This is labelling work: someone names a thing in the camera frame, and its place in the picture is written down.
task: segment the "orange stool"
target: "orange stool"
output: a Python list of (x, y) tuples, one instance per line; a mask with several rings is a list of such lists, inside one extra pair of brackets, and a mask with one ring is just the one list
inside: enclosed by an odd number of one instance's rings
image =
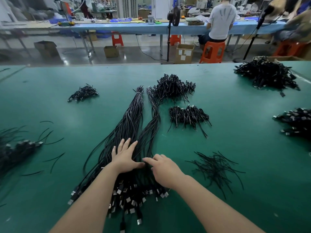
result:
[(111, 35), (111, 38), (112, 38), (112, 45), (115, 46), (116, 44), (121, 44), (121, 46), (124, 46), (123, 45), (123, 40), (122, 40), (122, 36), (121, 34), (119, 34), (119, 38), (116, 39), (115, 36), (112, 34)]
[(272, 56), (297, 56), (307, 43), (282, 41)]
[[(218, 55), (218, 50), (221, 48), (221, 54)], [(200, 63), (206, 62), (206, 63), (221, 63), (222, 57), (224, 55), (225, 51), (225, 42), (220, 43), (212, 43), (207, 42), (204, 47), (204, 51), (202, 53)]]
[(181, 43), (181, 35), (172, 35), (170, 38), (169, 38), (169, 42), (171, 43), (171, 46), (174, 46), (175, 43)]

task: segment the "label on box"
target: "label on box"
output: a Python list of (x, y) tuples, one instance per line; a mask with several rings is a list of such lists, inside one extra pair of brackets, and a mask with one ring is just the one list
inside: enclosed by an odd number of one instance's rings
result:
[(185, 55), (191, 55), (191, 50), (185, 50)]

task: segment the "cable bundle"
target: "cable bundle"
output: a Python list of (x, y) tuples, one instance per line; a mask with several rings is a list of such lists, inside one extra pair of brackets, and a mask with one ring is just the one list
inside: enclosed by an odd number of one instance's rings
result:
[[(97, 164), (89, 171), (88, 174), (85, 175), (81, 183), (74, 189), (68, 204), (72, 204), (74, 201), (76, 201), (79, 196), (81, 196), (81, 194), (88, 188), (88, 186), (95, 180), (101, 169), (111, 162), (112, 148), (113, 146), (118, 145), (122, 138), (131, 138), (131, 141), (133, 142), (138, 140), (138, 144), (132, 156), (134, 161), (139, 162), (145, 156), (152, 157), (151, 147), (153, 144), (154, 136), (157, 133), (161, 122), (160, 109), (156, 103), (155, 98), (153, 98), (151, 89), (147, 88), (146, 92), (148, 94), (149, 102), (152, 105), (152, 120), (141, 131), (142, 111), (144, 108), (142, 99), (143, 92), (144, 90), (142, 86), (136, 89), (134, 99), (124, 113), (121, 121), (118, 123), (115, 129), (89, 154), (89, 157), (87, 158), (83, 167), (84, 172), (90, 157), (93, 155), (97, 148), (104, 144), (104, 148), (99, 155)], [(162, 198), (168, 196), (168, 193), (165, 191), (165, 189), (156, 183), (152, 175), (152, 171), (147, 165), (143, 169), (134, 169), (131, 172), (120, 174), (115, 182), (111, 204), (108, 210), (109, 218), (111, 217), (112, 213), (118, 210), (122, 210), (122, 222), (120, 225), (120, 230), (123, 231), (125, 230), (124, 215), (127, 213), (136, 212), (138, 225), (141, 224), (142, 213), (140, 208), (146, 201), (146, 196), (148, 194), (153, 194), (153, 192), (156, 194), (157, 201), (159, 196)]]
[(301, 136), (311, 140), (311, 110), (297, 108), (294, 111), (284, 111), (283, 115), (277, 115), (274, 118), (291, 126), (291, 128), (281, 130), (286, 136)]
[(185, 109), (180, 108), (179, 106), (173, 106), (169, 108), (169, 117), (171, 119), (171, 126), (174, 122), (176, 124), (176, 128), (179, 123), (182, 123), (184, 125), (183, 129), (187, 124), (190, 124), (196, 130), (196, 124), (198, 124), (205, 138), (208, 136), (202, 129), (200, 122), (205, 122), (206, 124), (206, 121), (208, 121), (208, 123), (212, 126), (209, 121), (210, 117), (204, 113), (202, 109), (198, 109), (195, 105), (188, 105)]
[(97, 96), (98, 93), (96, 92), (96, 89), (93, 88), (93, 86), (86, 84), (85, 87), (79, 87), (79, 90), (76, 91), (74, 94), (72, 94), (69, 99), (67, 100), (68, 102), (72, 100), (76, 101), (81, 101), (83, 99), (86, 99), (91, 96)]
[(235, 66), (235, 72), (253, 80), (254, 88), (273, 87), (282, 92), (286, 87), (300, 90), (294, 79), (296, 76), (290, 71), (291, 67), (286, 67), (280, 62), (269, 62), (266, 57), (255, 58), (251, 62), (244, 62)]
[(157, 80), (158, 85), (153, 86), (151, 92), (153, 96), (158, 99), (158, 101), (163, 102), (164, 99), (172, 99), (175, 103), (176, 100), (188, 101), (187, 93), (192, 94), (196, 87), (195, 83), (182, 82), (176, 74), (164, 74), (162, 78)]
[[(18, 133), (27, 132), (21, 131), (22, 127), (6, 129), (0, 132), (0, 177), (35, 154), (38, 147), (43, 143), (31, 142), (25, 139), (22, 139), (23, 141), (16, 140), (18, 138), (18, 136), (16, 136)], [(12, 148), (9, 142), (14, 141), (18, 142), (15, 147)]]
[(224, 184), (229, 188), (230, 192), (233, 194), (229, 184), (232, 183), (226, 176), (226, 171), (233, 172), (239, 179), (242, 189), (244, 189), (243, 183), (240, 179), (240, 177), (237, 175), (237, 172), (239, 173), (245, 173), (245, 172), (240, 172), (237, 171), (233, 168), (231, 168), (231, 164), (238, 164), (235, 163), (231, 160), (228, 160), (226, 157), (224, 157), (219, 151), (218, 153), (213, 152), (213, 156), (205, 156), (204, 154), (200, 152), (195, 152), (198, 156), (200, 156), (200, 161), (186, 161), (195, 164), (198, 168), (195, 169), (194, 171), (200, 171), (203, 173), (204, 180), (208, 178), (210, 180), (210, 184), (207, 186), (210, 187), (213, 182), (216, 183), (216, 185), (221, 189), (225, 200), (226, 200), (226, 195), (223, 191), (223, 186)]

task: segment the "factory floor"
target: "factory floor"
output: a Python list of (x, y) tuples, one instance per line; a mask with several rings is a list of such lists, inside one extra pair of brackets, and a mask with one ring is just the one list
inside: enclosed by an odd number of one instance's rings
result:
[[(240, 39), (238, 49), (232, 56), (232, 50), (236, 42), (235, 36), (231, 38), (229, 46), (223, 56), (223, 62), (232, 62), (234, 58), (243, 58), (246, 49), (250, 43), (249, 40)], [(32, 57), (26, 53), (22, 48), (18, 39), (9, 39), (11, 49), (8, 49), (4, 42), (0, 40), (0, 64), (1, 65), (21, 65), (30, 64), (33, 67), (42, 66), (69, 66), (69, 65), (90, 65), (90, 64), (160, 64), (161, 59), (166, 59), (167, 55), (167, 38), (163, 36), (163, 55), (160, 56), (160, 36), (148, 35), (122, 35), (124, 47), (118, 47), (120, 56), (118, 58), (106, 58), (104, 54), (104, 46), (111, 46), (111, 38), (98, 39), (94, 41), (95, 53), (91, 54), (88, 58), (86, 51), (83, 47), (81, 39), (73, 37), (51, 37), (51, 36), (30, 36), (22, 38), (23, 43), (27, 47)], [(39, 52), (34, 48), (34, 42), (38, 41), (53, 41), (57, 45), (57, 50), (60, 54), (60, 59), (44, 60)], [(246, 60), (252, 60), (254, 56), (258, 55), (271, 55), (275, 48), (270, 44), (264, 44), (265, 39), (256, 39), (247, 56)], [(184, 35), (182, 43), (196, 44), (193, 52), (192, 63), (198, 63), (202, 55), (202, 50), (198, 47), (198, 37), (191, 35)], [(169, 59), (174, 61), (176, 47), (170, 47)]]

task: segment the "green workbench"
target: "green workbench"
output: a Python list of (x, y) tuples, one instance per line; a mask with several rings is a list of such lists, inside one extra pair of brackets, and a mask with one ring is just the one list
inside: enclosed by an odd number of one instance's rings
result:
[[(293, 69), (295, 62), (289, 62)], [(134, 98), (133, 88), (153, 86), (167, 74), (183, 81), (196, 82), (190, 104), (210, 116), (212, 127), (200, 130), (170, 126), (168, 109), (173, 102), (160, 106), (161, 126), (153, 151), (172, 158), (186, 174), (208, 185), (200, 173), (192, 173), (193, 164), (185, 160), (198, 157), (194, 151), (212, 155), (220, 151), (238, 165), (245, 190), (234, 174), (233, 194), (224, 187), (227, 203), (266, 232), (309, 232), (311, 230), (311, 157), (308, 142), (285, 136), (285, 125), (272, 119), (295, 107), (311, 108), (311, 84), (298, 78), (301, 91), (286, 89), (282, 98), (277, 91), (257, 90), (247, 78), (234, 74), (237, 64), (76, 66), (25, 68), (0, 82), (0, 129), (27, 125), (25, 138), (37, 140), (46, 128), (54, 130), (46, 145), (30, 160), (16, 168), (1, 183), (0, 232), (48, 232), (68, 209), (73, 188), (81, 181), (82, 167), (91, 150), (106, 137), (122, 118)], [(93, 85), (99, 97), (83, 102), (67, 102), (85, 83)], [(151, 106), (143, 94), (144, 125), (151, 119)], [(186, 106), (183, 101), (177, 103)], [(51, 123), (40, 123), (50, 120)], [(54, 166), (42, 162), (66, 152)], [(88, 169), (96, 163), (94, 155)], [(44, 170), (33, 176), (20, 176)], [(209, 190), (224, 200), (216, 185)], [(143, 224), (136, 215), (126, 215), (130, 232), (204, 232), (192, 211), (174, 192), (160, 199), (149, 196), (143, 208)], [(104, 232), (119, 232), (121, 215), (107, 219)]]

